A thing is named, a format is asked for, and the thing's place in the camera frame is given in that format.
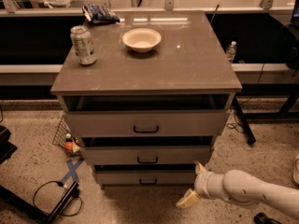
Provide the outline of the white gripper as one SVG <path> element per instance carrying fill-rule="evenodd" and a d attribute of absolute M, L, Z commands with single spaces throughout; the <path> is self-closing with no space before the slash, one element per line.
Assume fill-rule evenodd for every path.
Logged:
<path fill-rule="evenodd" d="M 223 175 L 207 172 L 206 168 L 199 161 L 195 161 L 195 173 L 197 177 L 194 181 L 194 189 L 188 189 L 184 196 L 177 202 L 177 207 L 181 209 L 189 208 L 204 199 L 223 198 Z"/>

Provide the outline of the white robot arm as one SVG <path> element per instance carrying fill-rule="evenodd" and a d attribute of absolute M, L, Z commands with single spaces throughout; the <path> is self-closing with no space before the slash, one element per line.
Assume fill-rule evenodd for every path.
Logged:
<path fill-rule="evenodd" d="M 268 183 L 240 170 L 216 174 L 199 161 L 195 162 L 195 174 L 193 188 L 177 202 L 178 208 L 189 208 L 202 199 L 219 199 L 244 208 L 264 203 L 290 217 L 299 218 L 298 189 Z"/>

